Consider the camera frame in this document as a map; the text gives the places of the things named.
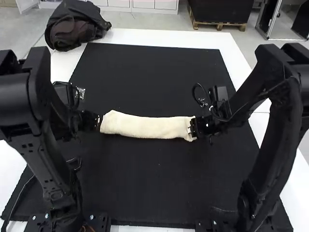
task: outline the white table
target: white table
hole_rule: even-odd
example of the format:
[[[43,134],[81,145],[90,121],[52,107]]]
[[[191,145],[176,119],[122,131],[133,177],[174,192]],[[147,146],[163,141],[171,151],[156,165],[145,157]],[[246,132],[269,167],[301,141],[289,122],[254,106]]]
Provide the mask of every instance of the white table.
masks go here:
[[[149,45],[162,47],[219,49],[235,89],[239,89],[251,73],[251,68],[230,33],[163,31],[140,29],[112,29],[97,43]],[[85,44],[72,51],[54,52],[51,61],[51,81],[68,81],[79,61]],[[250,126],[261,145],[269,118],[270,101],[261,105],[249,119]],[[26,163],[4,141],[0,141],[0,211],[2,212]],[[309,166],[301,152],[297,151],[290,178],[281,193],[281,199],[295,232],[307,232],[309,218]],[[26,222],[9,224],[8,231],[22,232]],[[112,226],[113,232],[182,232],[193,231],[173,228],[145,228]]]

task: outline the white cabinet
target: white cabinet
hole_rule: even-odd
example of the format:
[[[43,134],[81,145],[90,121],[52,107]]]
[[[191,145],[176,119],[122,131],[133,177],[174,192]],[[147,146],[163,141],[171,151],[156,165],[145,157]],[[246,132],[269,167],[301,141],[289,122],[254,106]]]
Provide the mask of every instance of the white cabinet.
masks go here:
[[[107,0],[108,6],[130,7],[130,0]]]
[[[155,8],[155,0],[133,0],[133,7],[134,8],[148,8],[154,9]]]
[[[155,0],[155,8],[162,10],[176,10],[178,0]]]
[[[107,0],[91,0],[96,6],[108,6]]]
[[[42,0],[15,0],[17,3],[28,2],[33,6],[34,2],[39,2],[40,8],[55,9],[61,2],[42,1]],[[179,0],[89,0],[98,6],[101,11],[118,11],[118,12],[138,12],[152,14],[169,14],[176,15],[178,13]]]

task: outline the black rubber mat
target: black rubber mat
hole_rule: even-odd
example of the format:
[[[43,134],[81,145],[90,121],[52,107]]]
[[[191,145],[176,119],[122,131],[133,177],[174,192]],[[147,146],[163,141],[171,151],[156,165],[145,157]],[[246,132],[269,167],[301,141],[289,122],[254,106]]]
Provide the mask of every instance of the black rubber mat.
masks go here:
[[[195,82],[235,93],[219,50],[89,43],[71,81],[86,89],[83,107],[101,115],[112,109],[138,116],[201,115],[191,96]],[[106,211],[114,224],[194,228],[196,220],[210,218],[211,206],[236,214],[240,185],[258,152],[248,123],[213,138],[213,145],[100,133],[80,138],[59,144],[65,158],[83,158],[78,176],[84,209]],[[30,176],[26,169],[2,217]],[[13,219],[36,213],[44,213],[38,183]],[[283,207],[278,215],[291,227]]]

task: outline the rolled towel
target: rolled towel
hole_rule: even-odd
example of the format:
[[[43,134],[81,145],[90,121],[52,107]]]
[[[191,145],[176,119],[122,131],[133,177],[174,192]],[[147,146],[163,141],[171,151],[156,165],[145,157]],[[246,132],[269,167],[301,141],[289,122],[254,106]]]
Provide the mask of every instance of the rolled towel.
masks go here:
[[[140,117],[111,110],[103,116],[100,132],[143,139],[184,138],[192,142],[196,139],[188,129],[192,118],[194,116]]]

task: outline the metal bracket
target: metal bracket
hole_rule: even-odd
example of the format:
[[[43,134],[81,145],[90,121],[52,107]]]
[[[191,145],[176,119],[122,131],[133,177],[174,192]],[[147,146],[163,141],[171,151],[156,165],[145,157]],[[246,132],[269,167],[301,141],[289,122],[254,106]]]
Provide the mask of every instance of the metal bracket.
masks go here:
[[[235,232],[228,223],[218,222],[216,220],[196,221],[196,232]]]
[[[85,88],[78,88],[78,87],[77,87],[77,91],[75,92],[75,98],[78,98],[78,96],[79,96],[79,98],[80,98],[81,100],[84,100],[84,98],[85,98],[85,92],[86,92],[86,89],[85,89]]]
[[[112,220],[107,213],[92,212],[84,214],[88,226],[95,232],[110,232]]]
[[[110,232],[111,231],[111,218],[106,213],[88,213],[85,215],[85,231],[95,232]],[[24,232],[63,232],[59,227],[51,230],[51,221],[48,214],[32,215],[28,219],[28,223]]]

